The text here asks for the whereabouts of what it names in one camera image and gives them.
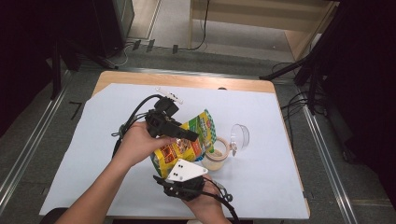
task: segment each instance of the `person's left hand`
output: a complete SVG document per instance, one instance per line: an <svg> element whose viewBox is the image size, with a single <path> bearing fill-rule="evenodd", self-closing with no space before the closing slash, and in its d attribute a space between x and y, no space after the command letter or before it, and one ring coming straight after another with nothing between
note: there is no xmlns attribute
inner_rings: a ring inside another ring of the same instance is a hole
<svg viewBox="0 0 396 224"><path fill-rule="evenodd" d="M135 122L124 135L113 161L131 168L148 157L155 149L169 145L176 140L167 136L153 138L149 135L147 127L146 122Z"/></svg>

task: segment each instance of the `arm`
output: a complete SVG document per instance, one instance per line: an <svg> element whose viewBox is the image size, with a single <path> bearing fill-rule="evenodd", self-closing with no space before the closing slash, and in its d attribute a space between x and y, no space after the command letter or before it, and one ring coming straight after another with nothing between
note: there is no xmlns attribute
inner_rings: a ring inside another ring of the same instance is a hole
<svg viewBox="0 0 396 224"><path fill-rule="evenodd" d="M136 122L125 134L113 160L56 223L103 223L129 169L172 141L169 137L152 138L146 122Z"/></svg>

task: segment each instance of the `yellow snack bag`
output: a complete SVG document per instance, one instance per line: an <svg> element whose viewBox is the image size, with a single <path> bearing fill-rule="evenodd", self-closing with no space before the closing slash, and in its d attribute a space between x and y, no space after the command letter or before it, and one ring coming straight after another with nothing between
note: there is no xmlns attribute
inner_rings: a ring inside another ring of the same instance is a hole
<svg viewBox="0 0 396 224"><path fill-rule="evenodd" d="M206 151L214 150L216 129L207 110L180 127L198 133L198 138L195 142L177 139L175 143L158 148L151 154L151 161L162 178L168 177L178 159L200 161Z"/></svg>

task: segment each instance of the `table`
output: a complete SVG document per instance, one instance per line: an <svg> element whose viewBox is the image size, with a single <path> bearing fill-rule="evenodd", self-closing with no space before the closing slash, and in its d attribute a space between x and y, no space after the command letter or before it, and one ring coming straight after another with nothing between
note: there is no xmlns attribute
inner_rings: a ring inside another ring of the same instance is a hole
<svg viewBox="0 0 396 224"><path fill-rule="evenodd" d="M317 34L326 29L337 3L319 0L210 0L208 21L285 30L291 52L300 60ZM206 1L191 0L188 46L192 20L204 20Z"/></svg>
<svg viewBox="0 0 396 224"><path fill-rule="evenodd" d="M125 122L141 100L156 93L154 89L158 86L184 100L174 115L178 121L196 116L202 109L197 102L204 102L214 119L217 135L228 134L235 122L249 128L248 149L228 158L219 171L210 173L233 195L232 206L240 218L309 218L303 186L271 82L122 72L104 72L100 76L40 215L46 215L55 207L70 206L93 182L111 159L117 141L111 133ZM217 90L220 87L227 91ZM235 109L234 104L221 101L224 96L232 100L230 103L245 104ZM152 108L152 105L143 106L141 111ZM260 110L259 120L251 119L249 113L257 109ZM117 218L193 218L180 200L163 194L162 187L155 183L152 175L156 172L149 159L131 169L107 215Z"/></svg>

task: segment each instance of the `power cord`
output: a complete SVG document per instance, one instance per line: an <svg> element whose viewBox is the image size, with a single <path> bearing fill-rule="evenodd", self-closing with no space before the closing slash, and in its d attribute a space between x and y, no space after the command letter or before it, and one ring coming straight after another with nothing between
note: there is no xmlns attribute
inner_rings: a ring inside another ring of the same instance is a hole
<svg viewBox="0 0 396 224"><path fill-rule="evenodd" d="M105 59L105 61L107 61L108 63L113 64L114 66L116 66L116 68L125 65L126 63L128 63L128 59L129 59L128 54L126 53L126 50L127 50L129 47L133 46L133 45L134 45L134 43L131 44L131 45L125 46L125 48L123 49L123 53L124 53L124 55L125 55L125 61L124 61L123 63L113 63L113 62L111 62L109 59Z"/></svg>
<svg viewBox="0 0 396 224"><path fill-rule="evenodd" d="M296 101L293 101L295 98L303 95L303 94L307 94L309 93L309 91L302 91L300 93L297 93L296 95L294 95L290 100L289 103L287 105L283 105L280 107L281 110L287 110L286 115L283 116L283 120L288 122L288 126L289 126L289 134L290 134L290 144L291 144L291 149L294 150L294 136L293 136L293 129L291 128L291 120L290 117L297 114L305 105L308 104L308 99L307 98L303 98L303 99L299 99ZM315 95L321 95L324 96L323 93L321 92L315 92ZM314 104L315 105L324 105L324 101L325 99L315 99Z"/></svg>
<svg viewBox="0 0 396 224"><path fill-rule="evenodd" d="M204 42L205 42L205 39L206 39L207 12L209 11L209 3L210 3L210 0L207 0L207 2L206 2L205 21L204 21L204 37L202 38L201 44L200 44L198 47L195 47L195 48L193 48L193 49L186 49L186 50L197 50L197 49L200 48L200 47L204 44Z"/></svg>
<svg viewBox="0 0 396 224"><path fill-rule="evenodd" d="M131 117L128 118L128 120L122 124L120 126L120 129L117 133L113 133L111 134L112 136L118 136L119 139L117 140L116 145L114 146L114 150L113 150L113 155L112 157L114 157L121 145L122 142L122 138L123 136L126 134L126 132L131 128L131 126L137 121L137 117L136 117L136 113L137 111L143 106L143 104L145 104L147 101L149 101L152 98L159 98L162 99L163 97L160 94L154 94L154 95L150 95L149 97L147 97L146 99L144 99L138 106L137 108L134 110L134 112L132 113Z"/></svg>

